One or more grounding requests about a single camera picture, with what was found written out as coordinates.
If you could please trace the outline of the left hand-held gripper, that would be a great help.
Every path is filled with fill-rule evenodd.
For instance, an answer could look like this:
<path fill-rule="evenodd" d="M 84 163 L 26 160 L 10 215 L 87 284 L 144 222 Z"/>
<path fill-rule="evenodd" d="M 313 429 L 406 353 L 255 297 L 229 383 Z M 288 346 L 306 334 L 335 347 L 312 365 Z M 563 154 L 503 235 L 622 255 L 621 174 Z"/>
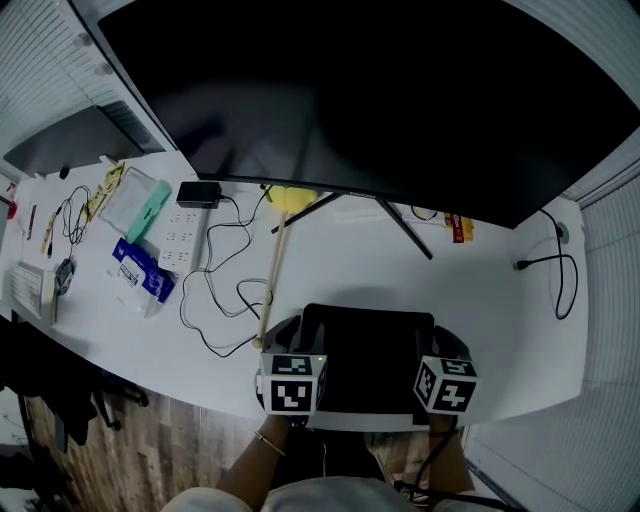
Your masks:
<path fill-rule="evenodd" d="M 265 335 L 256 398 L 269 415 L 312 416 L 326 386 L 325 324 L 300 315 Z"/>

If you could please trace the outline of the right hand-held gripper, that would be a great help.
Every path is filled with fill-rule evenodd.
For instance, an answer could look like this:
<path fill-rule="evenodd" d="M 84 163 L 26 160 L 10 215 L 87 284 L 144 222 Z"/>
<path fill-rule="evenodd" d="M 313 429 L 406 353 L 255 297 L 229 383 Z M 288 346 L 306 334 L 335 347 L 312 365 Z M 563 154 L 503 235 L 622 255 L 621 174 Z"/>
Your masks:
<path fill-rule="evenodd" d="M 414 394 L 427 413 L 463 414 L 478 384 L 478 373 L 465 343 L 435 326 L 415 330 L 417 375 Z"/>

